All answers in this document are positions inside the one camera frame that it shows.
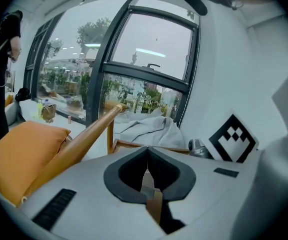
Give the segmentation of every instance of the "small bag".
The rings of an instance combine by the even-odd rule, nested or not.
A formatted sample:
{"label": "small bag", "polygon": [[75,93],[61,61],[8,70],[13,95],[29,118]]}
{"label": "small bag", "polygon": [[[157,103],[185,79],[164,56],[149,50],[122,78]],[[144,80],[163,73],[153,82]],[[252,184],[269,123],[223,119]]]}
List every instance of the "small bag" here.
{"label": "small bag", "polygon": [[53,118],[56,115],[56,105],[46,105],[42,108],[42,118],[47,123],[52,123],[54,120]]}

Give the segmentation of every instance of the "window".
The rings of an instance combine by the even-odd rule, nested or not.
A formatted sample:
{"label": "window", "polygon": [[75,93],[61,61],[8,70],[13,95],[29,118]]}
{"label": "window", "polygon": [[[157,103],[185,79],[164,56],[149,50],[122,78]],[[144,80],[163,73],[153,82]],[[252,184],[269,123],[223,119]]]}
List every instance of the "window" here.
{"label": "window", "polygon": [[138,0],[136,6],[149,7],[178,15],[184,19],[195,22],[198,15],[177,5],[159,0]]}
{"label": "window", "polygon": [[185,79],[192,30],[158,17],[130,14],[112,61]]}
{"label": "window", "polygon": [[197,20],[157,0],[73,7],[39,27],[24,84],[33,99],[85,125],[115,104],[137,114],[160,110],[179,125],[196,69]]}
{"label": "window", "polygon": [[107,28],[125,1],[99,0],[64,13],[44,51],[39,99],[48,99],[59,111],[86,120],[93,64]]}
{"label": "window", "polygon": [[182,94],[143,80],[106,74],[103,81],[99,115],[108,112],[116,102],[132,113],[150,114],[160,110],[175,119]]}

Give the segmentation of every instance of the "black backpack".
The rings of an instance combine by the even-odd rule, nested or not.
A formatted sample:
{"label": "black backpack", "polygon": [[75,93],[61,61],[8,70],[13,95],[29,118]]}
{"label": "black backpack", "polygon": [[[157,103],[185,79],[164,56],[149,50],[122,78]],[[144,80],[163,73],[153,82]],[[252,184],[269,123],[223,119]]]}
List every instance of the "black backpack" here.
{"label": "black backpack", "polygon": [[29,100],[31,98],[30,91],[28,88],[20,88],[18,93],[16,94],[15,100],[17,102],[23,102],[25,100]]}

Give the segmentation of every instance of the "wooden armrest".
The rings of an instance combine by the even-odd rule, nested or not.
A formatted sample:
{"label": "wooden armrest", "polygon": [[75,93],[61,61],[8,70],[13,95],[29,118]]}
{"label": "wooden armrest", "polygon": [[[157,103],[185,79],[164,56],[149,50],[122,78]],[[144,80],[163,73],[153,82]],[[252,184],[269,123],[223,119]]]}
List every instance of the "wooden armrest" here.
{"label": "wooden armrest", "polygon": [[121,110],[121,106],[115,106],[112,110],[82,131],[75,139],[68,143],[65,148],[60,150],[29,186],[24,196],[30,196],[43,184],[47,183],[69,167],[79,163],[97,138],[103,133],[105,128],[113,123],[114,118]]}

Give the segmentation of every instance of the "black slot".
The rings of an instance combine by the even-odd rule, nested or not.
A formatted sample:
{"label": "black slot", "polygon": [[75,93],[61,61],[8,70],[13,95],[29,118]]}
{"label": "black slot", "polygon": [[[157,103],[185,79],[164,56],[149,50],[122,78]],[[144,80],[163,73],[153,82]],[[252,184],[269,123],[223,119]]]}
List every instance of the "black slot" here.
{"label": "black slot", "polygon": [[34,217],[33,222],[50,231],[60,215],[67,208],[76,192],[63,188],[48,204]]}
{"label": "black slot", "polygon": [[223,175],[226,175],[226,176],[229,176],[229,177],[233,177],[233,178],[236,178],[238,173],[237,171],[233,171],[233,170],[227,170],[227,169],[224,169],[224,168],[216,168],[214,170],[215,173],[218,173],[218,174],[223,174]]}

